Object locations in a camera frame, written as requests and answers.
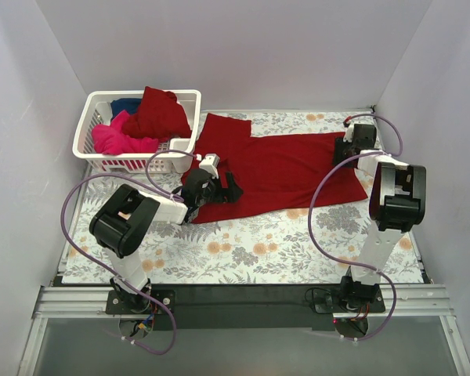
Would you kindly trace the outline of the dark red shirt in basket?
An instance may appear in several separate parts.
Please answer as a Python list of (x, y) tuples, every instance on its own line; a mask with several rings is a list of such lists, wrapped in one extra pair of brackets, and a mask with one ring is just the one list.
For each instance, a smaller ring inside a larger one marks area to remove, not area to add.
[(190, 138), (191, 128), (175, 93), (146, 86), (136, 114), (124, 123), (122, 132), (135, 139)]

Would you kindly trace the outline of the red t shirt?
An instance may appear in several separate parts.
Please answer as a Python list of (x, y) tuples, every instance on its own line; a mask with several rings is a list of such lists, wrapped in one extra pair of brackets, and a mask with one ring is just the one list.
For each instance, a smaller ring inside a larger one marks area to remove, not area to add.
[(194, 223), (241, 219), (291, 208), (307, 208), (333, 168), (334, 139), (342, 132), (251, 136), (251, 122), (208, 114), (195, 146), (198, 154), (228, 161), (244, 194), (234, 204), (206, 204)]

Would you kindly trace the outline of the white plastic laundry basket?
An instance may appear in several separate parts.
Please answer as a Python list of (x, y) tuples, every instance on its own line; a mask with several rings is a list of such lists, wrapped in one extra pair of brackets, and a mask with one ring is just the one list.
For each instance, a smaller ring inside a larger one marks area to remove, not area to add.
[(93, 168), (141, 173), (190, 168), (199, 135), (201, 93), (193, 89), (97, 91), (85, 102), (72, 151)]

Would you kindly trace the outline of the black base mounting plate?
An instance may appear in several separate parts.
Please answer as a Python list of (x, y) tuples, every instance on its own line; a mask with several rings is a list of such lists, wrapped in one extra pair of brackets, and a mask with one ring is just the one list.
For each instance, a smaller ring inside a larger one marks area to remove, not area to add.
[(333, 316), (384, 313), (380, 291), (347, 295), (338, 284), (156, 284), (147, 293), (167, 306), (179, 329), (334, 330)]

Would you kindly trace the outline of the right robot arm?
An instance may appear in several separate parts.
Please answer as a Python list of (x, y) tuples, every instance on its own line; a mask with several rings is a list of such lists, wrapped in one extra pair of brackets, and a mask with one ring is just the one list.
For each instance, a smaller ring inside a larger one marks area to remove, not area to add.
[(379, 274), (396, 244), (422, 222), (426, 209), (426, 168), (396, 160), (374, 148), (374, 125), (344, 122), (334, 141), (333, 164), (348, 161), (373, 178), (369, 200), (371, 227), (354, 266), (340, 282), (338, 299), (348, 311), (383, 308)]

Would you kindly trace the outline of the floral patterned table mat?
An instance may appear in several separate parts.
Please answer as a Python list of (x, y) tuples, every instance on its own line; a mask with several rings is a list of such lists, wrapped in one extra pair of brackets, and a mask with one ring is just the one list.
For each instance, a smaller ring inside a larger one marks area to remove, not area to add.
[[(251, 120), (257, 137), (338, 132), (349, 112), (214, 112)], [(94, 179), (78, 204), (72, 239), (85, 252), (110, 265), (106, 253), (89, 233), (89, 222), (122, 183), (111, 177)], [(348, 265), (324, 257), (309, 238), (308, 208), (177, 226), (153, 224), (139, 249), (141, 266), (153, 284), (335, 284)], [(368, 200), (313, 210), (313, 233), (320, 246), (336, 258), (356, 261), (370, 227)], [(59, 274), (62, 284), (107, 284), (104, 268), (68, 247)], [(397, 243), (383, 269), (396, 284), (423, 283), (419, 252), (411, 235)]]

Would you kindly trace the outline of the blue shirt in basket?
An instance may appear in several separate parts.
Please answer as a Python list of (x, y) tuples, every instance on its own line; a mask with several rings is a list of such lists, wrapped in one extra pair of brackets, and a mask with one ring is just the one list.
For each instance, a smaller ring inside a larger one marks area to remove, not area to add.
[(114, 117), (119, 115), (122, 111), (126, 111), (128, 114), (133, 115), (137, 113), (141, 102), (141, 98), (120, 98), (113, 100), (110, 103), (110, 108)]

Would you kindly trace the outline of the pink shirt in basket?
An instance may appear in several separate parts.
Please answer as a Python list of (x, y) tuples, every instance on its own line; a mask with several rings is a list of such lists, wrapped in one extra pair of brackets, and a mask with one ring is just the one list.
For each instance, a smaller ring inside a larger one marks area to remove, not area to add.
[(96, 125), (91, 132), (95, 152), (105, 155), (155, 153), (160, 145), (158, 139), (135, 139), (122, 132), (124, 123), (130, 117), (131, 115), (123, 110), (109, 125)]

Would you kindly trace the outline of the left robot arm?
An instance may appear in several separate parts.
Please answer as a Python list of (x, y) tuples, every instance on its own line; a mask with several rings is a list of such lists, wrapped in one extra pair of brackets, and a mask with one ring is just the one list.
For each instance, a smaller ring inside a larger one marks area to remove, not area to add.
[(143, 313), (154, 307), (143, 297), (151, 292), (151, 282), (138, 255), (151, 224), (191, 223), (206, 204), (234, 204), (244, 194), (232, 172), (225, 173), (226, 185), (222, 184), (218, 161), (217, 155), (207, 155), (198, 168), (190, 170), (181, 186), (162, 196), (123, 184), (92, 218), (89, 232), (117, 273), (110, 284), (118, 301), (130, 311)]

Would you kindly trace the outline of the aluminium frame rail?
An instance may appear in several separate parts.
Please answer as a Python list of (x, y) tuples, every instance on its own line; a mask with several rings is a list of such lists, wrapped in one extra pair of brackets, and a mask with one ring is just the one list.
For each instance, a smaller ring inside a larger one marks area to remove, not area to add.
[(179, 329), (160, 315), (127, 342), (137, 316), (109, 287), (45, 287), (34, 310), (22, 375), (470, 375), (470, 362), (446, 289), (383, 287), (388, 307), (334, 330)]

